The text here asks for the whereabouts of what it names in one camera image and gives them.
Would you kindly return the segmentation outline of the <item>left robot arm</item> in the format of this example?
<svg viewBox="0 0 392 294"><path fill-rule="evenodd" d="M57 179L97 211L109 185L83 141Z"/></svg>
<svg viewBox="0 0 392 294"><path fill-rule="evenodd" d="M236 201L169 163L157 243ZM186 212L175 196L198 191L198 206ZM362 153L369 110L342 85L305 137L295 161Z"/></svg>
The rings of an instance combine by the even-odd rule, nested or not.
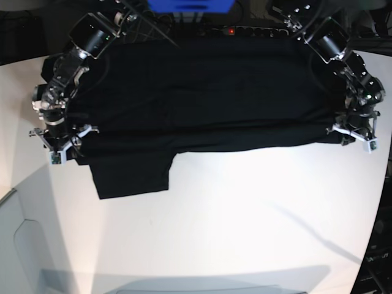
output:
<svg viewBox="0 0 392 294"><path fill-rule="evenodd" d="M379 111L375 109L385 98L381 81L366 69L365 61L349 45L350 36L327 9L326 1L270 1L275 13L292 36L310 47L334 74L345 81L345 109L337 114L328 133L342 134L342 145L361 141L367 152L379 144L375 131Z"/></svg>

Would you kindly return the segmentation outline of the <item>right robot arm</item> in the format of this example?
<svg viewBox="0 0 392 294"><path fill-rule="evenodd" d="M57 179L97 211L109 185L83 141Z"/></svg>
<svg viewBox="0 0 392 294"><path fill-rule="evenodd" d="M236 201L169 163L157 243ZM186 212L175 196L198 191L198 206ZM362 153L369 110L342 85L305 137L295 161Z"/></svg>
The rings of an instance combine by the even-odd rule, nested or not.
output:
<svg viewBox="0 0 392 294"><path fill-rule="evenodd" d="M39 137L49 151L52 165L67 161L69 149L80 152L81 139L98 128L90 124L69 129L68 109L80 89L80 79L89 71L86 59L98 59L118 38L127 34L128 25L140 16L131 1L117 1L113 12L89 12L72 28L69 37L73 47L59 56L53 76L44 85L37 85L32 107L45 124L29 136Z"/></svg>

